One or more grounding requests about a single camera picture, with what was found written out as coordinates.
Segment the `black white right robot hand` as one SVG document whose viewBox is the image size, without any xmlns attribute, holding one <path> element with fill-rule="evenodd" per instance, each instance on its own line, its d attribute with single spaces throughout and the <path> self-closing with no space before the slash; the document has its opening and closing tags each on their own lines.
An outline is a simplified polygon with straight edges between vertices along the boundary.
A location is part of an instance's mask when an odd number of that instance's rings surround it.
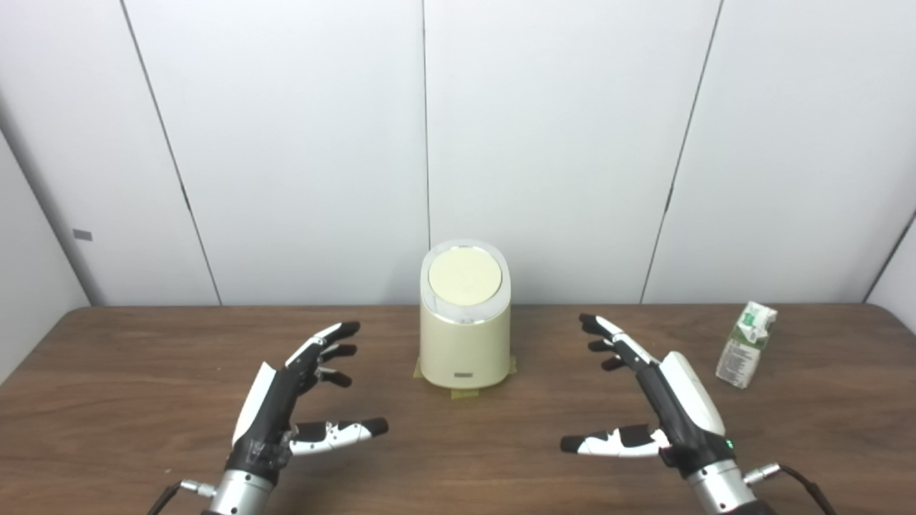
<svg viewBox="0 0 916 515">
<path fill-rule="evenodd" d="M 671 351 L 658 360 L 615 323 L 588 313 L 580 314 L 579 320 L 583 332 L 599 336 L 589 343 L 589 350 L 614 353 L 602 362 L 603 371 L 625 366 L 634 372 L 658 426 L 651 429 L 648 424 L 637 424 L 588 436 L 563 436 L 562 452 L 618 458 L 660 456 L 682 477 L 735 460 L 716 405 L 683 354 Z"/>
</svg>

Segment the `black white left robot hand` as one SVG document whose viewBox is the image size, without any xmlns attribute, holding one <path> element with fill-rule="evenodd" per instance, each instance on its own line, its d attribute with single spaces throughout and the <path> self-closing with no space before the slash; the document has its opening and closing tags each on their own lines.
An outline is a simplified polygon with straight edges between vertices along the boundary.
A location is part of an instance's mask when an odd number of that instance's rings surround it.
<svg viewBox="0 0 916 515">
<path fill-rule="evenodd" d="M 292 421 L 298 399 L 316 385 L 323 382 L 341 388 L 352 385 L 352 378 L 327 368 L 325 363 L 356 354 L 355 345 L 341 340 L 354 336 L 360 328 L 357 320 L 335 323 L 308 337 L 280 368 L 262 362 L 233 430 L 226 471 L 239 471 L 277 486 L 282 470 L 293 457 L 352 446 L 383 436 L 389 430 L 385 418 Z"/>
</svg>

